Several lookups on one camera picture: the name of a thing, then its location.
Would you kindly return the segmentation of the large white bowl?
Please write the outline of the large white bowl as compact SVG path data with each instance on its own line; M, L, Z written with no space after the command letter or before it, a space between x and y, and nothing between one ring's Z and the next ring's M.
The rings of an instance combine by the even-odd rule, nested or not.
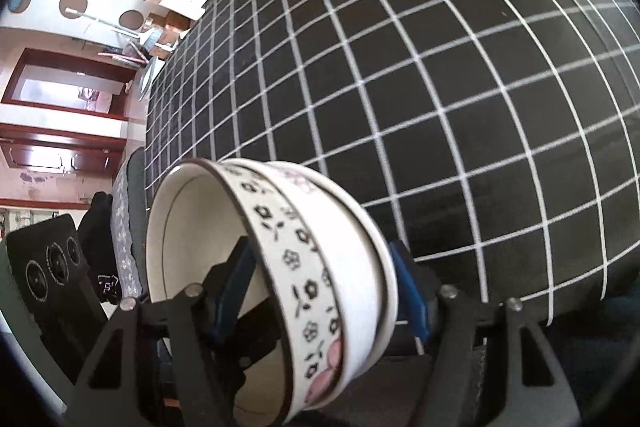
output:
M344 322L349 379L382 357L398 315L398 289L390 250L380 229L352 195L320 172L287 161L235 159L277 187L317 235Z

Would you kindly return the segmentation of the black white grid tablecloth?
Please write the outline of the black white grid tablecloth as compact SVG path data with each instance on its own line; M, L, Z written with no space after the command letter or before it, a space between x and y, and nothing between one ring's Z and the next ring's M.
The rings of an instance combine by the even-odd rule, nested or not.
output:
M292 161L446 283L543 320L639 275L639 0L207 0L158 77L145 187Z

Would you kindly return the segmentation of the small patterned ceramic bowl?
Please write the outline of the small patterned ceramic bowl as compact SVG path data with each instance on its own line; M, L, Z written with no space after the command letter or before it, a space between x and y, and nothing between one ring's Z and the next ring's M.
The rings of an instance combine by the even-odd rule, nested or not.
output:
M205 336L229 367L241 426L277 426L332 391L342 317L314 233L264 174L190 159L152 202L146 236L152 300L192 283L209 297Z

